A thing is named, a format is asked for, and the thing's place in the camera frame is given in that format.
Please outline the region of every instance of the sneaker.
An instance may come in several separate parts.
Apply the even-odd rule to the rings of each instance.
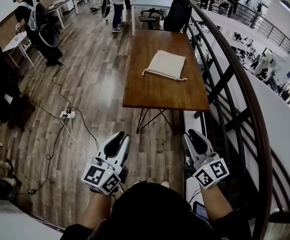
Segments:
[[[171,188],[170,184],[169,184],[167,181],[163,181],[163,182],[161,183],[161,185],[164,186],[165,188],[168,188],[168,189]]]
[[[120,33],[120,32],[123,32],[123,29],[120,28],[120,27],[117,27],[117,28],[112,28],[111,31],[112,31],[113,33]]]
[[[22,186],[21,181],[15,175],[12,175],[11,178],[16,181],[16,186],[19,186],[19,187]]]
[[[124,26],[126,24],[126,21],[121,21],[120,23],[118,23],[118,26]]]
[[[9,169],[9,170],[10,170],[11,172],[14,172],[14,166],[12,165],[11,160],[6,159],[5,162],[9,164],[9,166],[10,166],[10,169]]]

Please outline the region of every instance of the plug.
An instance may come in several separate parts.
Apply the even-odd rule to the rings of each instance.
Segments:
[[[36,192],[37,192],[36,189],[29,189],[29,190],[27,190],[27,193],[29,193],[30,195],[31,194],[35,194]]]

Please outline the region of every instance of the brick wall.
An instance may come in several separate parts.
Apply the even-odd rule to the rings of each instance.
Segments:
[[[46,8],[52,4],[52,2],[56,0],[39,0],[43,6]],[[4,47],[11,41],[11,39],[15,36],[16,30],[15,25],[17,24],[15,14],[12,12],[5,19],[0,22],[0,47],[4,49]],[[13,59],[18,63],[22,56],[21,52],[18,49],[12,53]],[[9,61],[9,57],[6,56],[6,60],[10,63],[12,67],[15,65]]]

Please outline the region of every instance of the ceiling light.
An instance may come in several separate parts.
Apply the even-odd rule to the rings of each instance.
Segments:
[[[290,3],[289,2],[287,2],[286,0],[280,0],[279,2],[287,11],[290,12]]]

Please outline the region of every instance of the power strip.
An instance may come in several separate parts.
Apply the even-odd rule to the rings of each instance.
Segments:
[[[71,119],[74,119],[76,117],[76,112],[75,111],[72,111],[70,113],[66,112],[66,111],[62,111],[59,115],[59,118],[62,119],[62,118],[71,118]]]

